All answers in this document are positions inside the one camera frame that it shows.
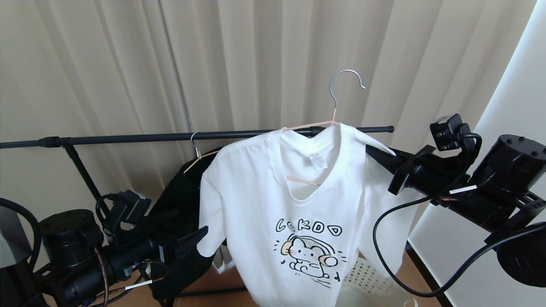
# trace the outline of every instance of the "beige hanger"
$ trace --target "beige hanger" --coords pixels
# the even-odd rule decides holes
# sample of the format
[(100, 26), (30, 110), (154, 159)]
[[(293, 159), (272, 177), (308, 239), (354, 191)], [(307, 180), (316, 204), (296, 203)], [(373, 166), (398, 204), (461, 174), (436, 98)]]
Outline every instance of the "beige hanger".
[(190, 169), (192, 168), (197, 162), (199, 162), (199, 160), (201, 160), (202, 158), (206, 157), (206, 156), (210, 156), (210, 155), (214, 155), (215, 153), (219, 152), (219, 150), (216, 150), (216, 151), (213, 151), (213, 152), (209, 152), (207, 153), (206, 155), (201, 155), (201, 152), (199, 151), (199, 149), (197, 148), (197, 146), (195, 145), (195, 141), (193, 140), (193, 136), (196, 134), (197, 132), (194, 132), (192, 134), (192, 136), (189, 138), (189, 141), (192, 143), (192, 146), (195, 148), (195, 152), (197, 153), (197, 159), (195, 159), (195, 161), (193, 161), (192, 164), (190, 164), (188, 166), (188, 168), (186, 168), (186, 170), (184, 171), (184, 174)]
[[(354, 73), (355, 75), (357, 75), (360, 87), (363, 88), (363, 89), (366, 89), (366, 87), (364, 85), (362, 85), (362, 79), (360, 78), (360, 75), (356, 71), (354, 71), (352, 69), (340, 70), (339, 72), (337, 72), (335, 75), (332, 76), (332, 78), (330, 79), (330, 85), (329, 85), (330, 95), (332, 96), (332, 99), (334, 100), (334, 111), (332, 112), (332, 119), (329, 120), (329, 121), (315, 122), (315, 123), (310, 123), (308, 125), (296, 126), (296, 127), (292, 127), (292, 128), (285, 128), (285, 129), (283, 129), (283, 132), (284, 131), (296, 130), (296, 129), (302, 129), (302, 128), (309, 128), (309, 127), (313, 127), (313, 126), (328, 125), (328, 124), (329, 125), (338, 125), (339, 126), (340, 123), (335, 121), (336, 110), (337, 110), (337, 99), (334, 96), (334, 93), (332, 92), (332, 81), (334, 81), (334, 78), (336, 78), (337, 75), (339, 75), (339, 74), (341, 74), (343, 72), (351, 72), (351, 73)], [(320, 184), (318, 184), (316, 182), (301, 180), (301, 179), (292, 178), (292, 177), (286, 177), (286, 179), (291, 180), (291, 181), (302, 182), (302, 183), (305, 183), (305, 184), (315, 185), (315, 186), (320, 185)]]

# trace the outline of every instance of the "clothing rack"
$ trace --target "clothing rack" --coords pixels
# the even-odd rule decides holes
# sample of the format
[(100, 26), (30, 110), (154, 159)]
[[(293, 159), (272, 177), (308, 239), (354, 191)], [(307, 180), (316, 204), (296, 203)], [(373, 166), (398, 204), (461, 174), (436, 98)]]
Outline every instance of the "clothing rack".
[[(295, 132), (306, 136), (314, 137), (319, 134), (324, 127), (309, 127), (296, 129)], [(387, 132), (393, 133), (394, 126), (385, 126), (385, 127), (361, 127), (357, 130), (364, 133), (378, 133), (378, 132)], [(76, 169), (80, 173), (80, 176), (83, 178), (87, 188), (95, 198), (98, 200), (101, 197), (101, 193), (97, 189), (97, 186), (93, 182), (93, 179), (87, 172), (83, 161), (80, 159), (78, 152), (74, 145), (92, 145), (92, 144), (120, 144), (120, 143), (147, 143), (147, 142), (160, 142), (160, 141), (185, 141), (185, 140), (213, 140), (213, 139), (243, 139), (251, 138), (260, 134), (271, 132), (273, 130), (246, 130), (246, 131), (223, 131), (223, 132), (198, 132), (198, 133), (165, 133), (165, 134), (136, 134), (136, 135), (109, 135), (102, 137), (46, 137), (39, 140), (30, 140), (30, 141), (12, 141), (12, 142), (3, 142), (0, 143), (0, 149), (9, 149), (9, 148), (26, 148), (26, 147), (45, 147), (45, 148), (57, 148), (63, 147)], [(108, 208), (104, 201), (100, 203), (104, 208)], [(141, 272), (144, 278), (149, 278), (146, 272)], [(235, 291), (244, 291), (246, 287), (237, 287), (231, 289), (222, 289), (222, 290), (209, 290), (209, 291), (199, 291), (199, 292), (186, 292), (179, 293), (176, 297), (190, 297), (190, 296), (199, 296), (199, 295), (210, 295), (218, 293), (228, 293)], [(175, 298), (167, 299), (166, 302), (159, 300), (159, 304), (162, 307), (169, 307), (174, 304)]]

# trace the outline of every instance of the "shirt sleeve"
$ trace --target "shirt sleeve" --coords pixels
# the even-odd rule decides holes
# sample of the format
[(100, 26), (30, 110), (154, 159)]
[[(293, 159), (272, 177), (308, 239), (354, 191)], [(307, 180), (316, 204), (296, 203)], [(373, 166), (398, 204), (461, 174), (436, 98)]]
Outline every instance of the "shirt sleeve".
[(209, 232), (197, 243), (197, 250), (201, 256), (211, 257), (225, 240), (224, 213), (222, 196), (205, 175), (201, 179), (200, 197), (199, 228), (208, 226)]
[[(364, 208), (360, 225), (358, 248), (381, 275), (389, 276), (379, 260), (372, 240), (373, 225), (385, 211), (413, 201), (421, 194), (411, 188), (398, 195), (388, 191), (393, 175), (372, 157), (367, 156), (364, 172)], [(402, 257), (417, 205), (397, 210), (387, 215), (377, 229), (377, 244), (389, 269), (396, 273), (402, 265)]]

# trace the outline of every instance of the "cat face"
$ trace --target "cat face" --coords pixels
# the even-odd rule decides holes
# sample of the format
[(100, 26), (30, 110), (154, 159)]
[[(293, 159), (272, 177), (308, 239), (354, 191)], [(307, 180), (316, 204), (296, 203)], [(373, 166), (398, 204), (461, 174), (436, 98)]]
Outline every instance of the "cat face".
[(300, 261), (319, 263), (319, 258), (324, 255), (324, 250), (316, 245), (307, 247), (303, 240), (296, 238), (292, 242), (292, 246), (288, 249), (288, 254)]

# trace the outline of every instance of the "floor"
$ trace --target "floor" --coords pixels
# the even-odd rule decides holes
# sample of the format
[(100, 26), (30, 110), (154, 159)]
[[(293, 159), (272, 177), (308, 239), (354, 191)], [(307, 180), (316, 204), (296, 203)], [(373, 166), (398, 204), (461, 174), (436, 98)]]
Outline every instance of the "floor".
[[(413, 287), (418, 291), (430, 291), (423, 277), (420, 275), (417, 268), (413, 265), (407, 254), (404, 254), (402, 267), (400, 268), (397, 276), (407, 285)], [(119, 287), (124, 284), (132, 284), (133, 279), (127, 282), (112, 286), (112, 288)], [(216, 274), (216, 271), (211, 268), (201, 279), (197, 280), (194, 284), (185, 289), (185, 292), (193, 291), (205, 291), (205, 290), (217, 290), (223, 288), (233, 288), (244, 286), (244, 283), (239, 276), (236, 268), (229, 270), (222, 275)], [(416, 298), (419, 307), (441, 307), (436, 298)], [(55, 306), (55, 303), (51, 298), (46, 300)], [(146, 287), (139, 287), (134, 289), (130, 294), (120, 299), (117, 302), (109, 304), (110, 307), (123, 307), (123, 306), (159, 306), (157, 301), (152, 298), (150, 290)], [(175, 307), (205, 307), (205, 306), (222, 306), (222, 307), (256, 307), (257, 305), (252, 301), (250, 294), (247, 291), (216, 294), (213, 296), (198, 296), (179, 298), (174, 303)]]

